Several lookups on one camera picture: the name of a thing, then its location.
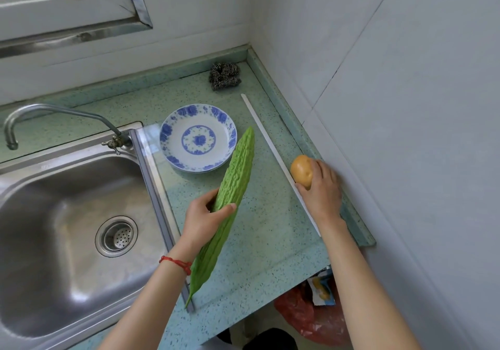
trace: forearm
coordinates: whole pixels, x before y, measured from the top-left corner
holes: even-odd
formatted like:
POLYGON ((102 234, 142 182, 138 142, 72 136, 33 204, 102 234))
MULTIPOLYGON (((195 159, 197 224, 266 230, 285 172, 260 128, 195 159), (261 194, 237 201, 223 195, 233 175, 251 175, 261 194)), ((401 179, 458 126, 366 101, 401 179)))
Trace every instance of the forearm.
MULTIPOLYGON (((174 246, 168 256, 184 262, 195 257, 182 245, 174 246)), ((166 260, 161 262, 99 350, 157 349, 185 278, 180 266, 166 260)))
POLYGON ((353 347, 356 350, 420 349, 415 336, 366 263, 345 222, 323 227, 322 237, 332 263, 353 347))

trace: metal window trim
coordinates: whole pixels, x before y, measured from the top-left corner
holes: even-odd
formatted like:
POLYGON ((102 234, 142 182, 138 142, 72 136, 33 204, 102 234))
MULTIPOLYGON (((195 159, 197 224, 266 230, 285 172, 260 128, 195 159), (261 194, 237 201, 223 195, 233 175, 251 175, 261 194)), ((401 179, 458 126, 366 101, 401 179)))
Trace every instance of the metal window trim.
POLYGON ((135 16, 0 42, 0 59, 116 37, 153 28, 144 0, 132 0, 135 16))

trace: sink drain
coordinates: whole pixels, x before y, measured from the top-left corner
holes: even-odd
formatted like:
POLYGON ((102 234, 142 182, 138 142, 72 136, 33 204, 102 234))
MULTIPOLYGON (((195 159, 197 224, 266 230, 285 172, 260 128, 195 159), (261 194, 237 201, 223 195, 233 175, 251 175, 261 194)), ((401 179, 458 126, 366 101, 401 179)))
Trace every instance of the sink drain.
POLYGON ((105 257, 119 257, 134 246, 137 233, 137 225, 130 217, 112 217, 97 231, 97 251, 105 257))

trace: trash bag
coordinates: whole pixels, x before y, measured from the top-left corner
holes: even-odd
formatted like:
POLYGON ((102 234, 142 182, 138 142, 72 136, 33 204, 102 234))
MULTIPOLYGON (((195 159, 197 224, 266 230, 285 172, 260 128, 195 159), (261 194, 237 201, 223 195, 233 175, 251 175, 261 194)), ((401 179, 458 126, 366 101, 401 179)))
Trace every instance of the trash bag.
POLYGON ((334 294, 334 306, 316 307, 313 292, 307 282, 293 287, 274 300, 274 307, 286 322, 303 337, 328 346, 351 343, 334 278, 328 280, 334 294))

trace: green backsplash trim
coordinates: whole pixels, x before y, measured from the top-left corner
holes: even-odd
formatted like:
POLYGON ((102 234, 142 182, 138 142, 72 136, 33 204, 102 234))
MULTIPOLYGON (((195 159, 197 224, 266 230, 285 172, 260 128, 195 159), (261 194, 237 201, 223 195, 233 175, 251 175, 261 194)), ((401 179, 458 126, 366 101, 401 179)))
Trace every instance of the green backsplash trim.
MULTIPOLYGON (((142 88, 170 82, 189 75, 199 74, 208 71, 215 62, 243 62, 247 58, 248 48, 249 45, 243 45, 217 53, 199 56, 187 61, 172 63, 171 65, 125 75, 103 82, 97 82, 83 87, 57 92, 55 94, 47 94, 33 99, 17 101, 15 103, 0 106, 0 122, 3 123, 9 113, 26 104, 46 103, 73 108, 119 94, 126 94, 142 88)), ((24 119, 39 117, 45 114, 50 114, 50 112, 35 112, 30 116, 27 115, 24 119)))
MULTIPOLYGON (((252 48, 248 49, 247 63, 259 80, 264 91, 266 91, 267 96, 269 96, 269 99, 275 106, 293 138, 295 138, 302 152, 308 157, 322 158, 320 152, 316 149, 316 146, 305 132, 297 116, 295 116, 295 113, 291 110, 252 48)), ((358 246, 374 246, 377 243, 345 193, 342 196, 341 216, 346 221, 347 227, 358 243, 358 246)))

